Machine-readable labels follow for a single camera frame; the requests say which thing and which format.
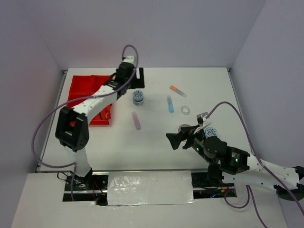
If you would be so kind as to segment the blue lidded jar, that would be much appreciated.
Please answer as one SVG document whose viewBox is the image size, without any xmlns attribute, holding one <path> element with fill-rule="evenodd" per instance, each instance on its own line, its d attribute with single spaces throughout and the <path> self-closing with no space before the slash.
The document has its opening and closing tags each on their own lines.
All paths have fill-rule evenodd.
<svg viewBox="0 0 304 228">
<path fill-rule="evenodd" d="M 134 90 L 132 93 L 133 104 L 140 106 L 144 103 L 144 94 L 141 90 Z"/>
<path fill-rule="evenodd" d="M 217 136 L 217 135 L 218 135 L 218 132 L 217 132 L 217 130 L 216 130 L 215 128 L 213 128 L 213 127 L 207 127 L 207 128 L 205 129 L 205 135 L 206 135 L 207 138 L 209 138 L 209 137 Z"/>
</svg>

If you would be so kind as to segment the small clear tape roll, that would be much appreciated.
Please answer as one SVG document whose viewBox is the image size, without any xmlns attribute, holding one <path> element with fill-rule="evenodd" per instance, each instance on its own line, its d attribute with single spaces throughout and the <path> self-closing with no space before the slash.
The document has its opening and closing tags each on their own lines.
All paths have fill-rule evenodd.
<svg viewBox="0 0 304 228">
<path fill-rule="evenodd" d="M 190 114 L 190 108 L 186 105 L 182 106 L 180 111 L 183 115 L 189 115 Z"/>
</svg>

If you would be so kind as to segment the blue highlighter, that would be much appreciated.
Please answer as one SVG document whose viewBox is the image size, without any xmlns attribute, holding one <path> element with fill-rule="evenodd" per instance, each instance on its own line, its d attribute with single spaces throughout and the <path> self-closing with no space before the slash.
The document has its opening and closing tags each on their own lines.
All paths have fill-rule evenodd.
<svg viewBox="0 0 304 228">
<path fill-rule="evenodd" d="M 173 103 L 172 103 L 172 99 L 171 99 L 170 95 L 167 96 L 167 102 L 168 102 L 169 112 L 173 113 L 174 112 L 174 107 L 173 107 Z"/>
</svg>

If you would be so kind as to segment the orange capped highlighter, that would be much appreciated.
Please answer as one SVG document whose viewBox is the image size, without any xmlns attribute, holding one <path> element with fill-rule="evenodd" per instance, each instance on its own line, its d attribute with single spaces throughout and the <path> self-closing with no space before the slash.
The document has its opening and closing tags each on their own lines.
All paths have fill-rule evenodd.
<svg viewBox="0 0 304 228">
<path fill-rule="evenodd" d="M 187 97 L 187 95 L 182 92 L 181 90 L 179 90 L 178 88 L 176 88 L 175 86 L 171 85 L 170 89 L 174 92 L 176 92 L 177 94 L 181 95 L 182 97 Z"/>
</svg>

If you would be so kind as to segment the pink highlighter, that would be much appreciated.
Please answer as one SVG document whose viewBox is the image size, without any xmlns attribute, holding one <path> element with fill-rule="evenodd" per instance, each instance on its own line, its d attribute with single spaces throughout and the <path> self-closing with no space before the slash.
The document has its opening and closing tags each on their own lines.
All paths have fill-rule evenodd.
<svg viewBox="0 0 304 228">
<path fill-rule="evenodd" d="M 140 122 L 139 122 L 137 113 L 136 113 L 136 112 L 132 112 L 132 117 L 133 117 L 133 121 L 134 121 L 135 128 L 136 128 L 137 130 L 140 130 L 140 129 L 141 129 L 141 125 L 140 125 Z"/>
</svg>

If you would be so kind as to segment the large clear tape roll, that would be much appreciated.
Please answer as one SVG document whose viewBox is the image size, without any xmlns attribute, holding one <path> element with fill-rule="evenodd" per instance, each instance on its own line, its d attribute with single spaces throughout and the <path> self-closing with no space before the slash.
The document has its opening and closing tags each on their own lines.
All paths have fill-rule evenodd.
<svg viewBox="0 0 304 228">
<path fill-rule="evenodd" d="M 180 125 L 179 127 L 180 127 L 180 128 L 182 128 L 182 127 L 190 127 L 190 125 L 189 125 L 189 124 L 182 124 L 182 125 Z"/>
</svg>

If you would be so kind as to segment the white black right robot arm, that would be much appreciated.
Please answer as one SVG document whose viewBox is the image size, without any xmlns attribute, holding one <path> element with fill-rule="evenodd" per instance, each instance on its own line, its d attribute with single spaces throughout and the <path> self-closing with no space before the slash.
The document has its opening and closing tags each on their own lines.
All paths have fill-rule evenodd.
<svg viewBox="0 0 304 228">
<path fill-rule="evenodd" d="M 205 135 L 199 126 L 182 127 L 178 133 L 167 133 L 171 147 L 176 150 L 182 142 L 183 149 L 192 148 L 208 163 L 207 182 L 212 186 L 219 184 L 244 184 L 274 192 L 285 200 L 301 200 L 304 177 L 301 166 L 292 168 L 279 166 L 256 156 L 228 146 L 217 136 Z"/>
</svg>

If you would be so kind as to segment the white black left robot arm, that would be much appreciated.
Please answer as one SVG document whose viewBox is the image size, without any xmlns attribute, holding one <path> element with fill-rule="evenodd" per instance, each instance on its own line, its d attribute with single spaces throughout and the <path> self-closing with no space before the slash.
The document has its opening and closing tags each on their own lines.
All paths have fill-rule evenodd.
<svg viewBox="0 0 304 228">
<path fill-rule="evenodd" d="M 126 56 L 116 72 L 92 94 L 92 98 L 69 108 L 63 107 L 58 116 L 55 137 L 65 148 L 68 158 L 76 164 L 72 171 L 76 184 L 88 189 L 93 184 L 93 170 L 85 147 L 89 141 L 89 124 L 108 105 L 116 102 L 128 89 L 144 88 L 144 78 L 136 78 L 135 56 Z"/>
</svg>

